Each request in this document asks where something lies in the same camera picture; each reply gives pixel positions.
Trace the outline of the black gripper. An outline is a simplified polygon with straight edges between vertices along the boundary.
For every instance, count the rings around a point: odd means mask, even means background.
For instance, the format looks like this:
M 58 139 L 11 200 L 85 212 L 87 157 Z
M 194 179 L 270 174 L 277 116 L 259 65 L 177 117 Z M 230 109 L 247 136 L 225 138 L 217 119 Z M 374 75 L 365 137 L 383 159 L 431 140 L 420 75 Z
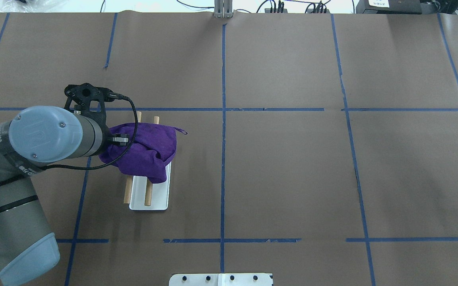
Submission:
M 127 147 L 130 143 L 128 134 L 113 134 L 108 137 L 108 143 L 117 146 Z

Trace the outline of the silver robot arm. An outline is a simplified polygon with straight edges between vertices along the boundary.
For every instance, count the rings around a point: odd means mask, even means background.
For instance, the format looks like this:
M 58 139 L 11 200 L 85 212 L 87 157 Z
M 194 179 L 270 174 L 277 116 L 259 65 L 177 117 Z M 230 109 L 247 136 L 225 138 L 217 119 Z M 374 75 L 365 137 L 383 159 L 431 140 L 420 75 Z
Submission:
M 33 106 L 0 123 L 0 282 L 20 286 L 60 261 L 51 229 L 31 178 L 68 158 L 91 157 L 110 144 L 134 143 L 130 135 L 110 134 L 105 121 L 55 106 Z

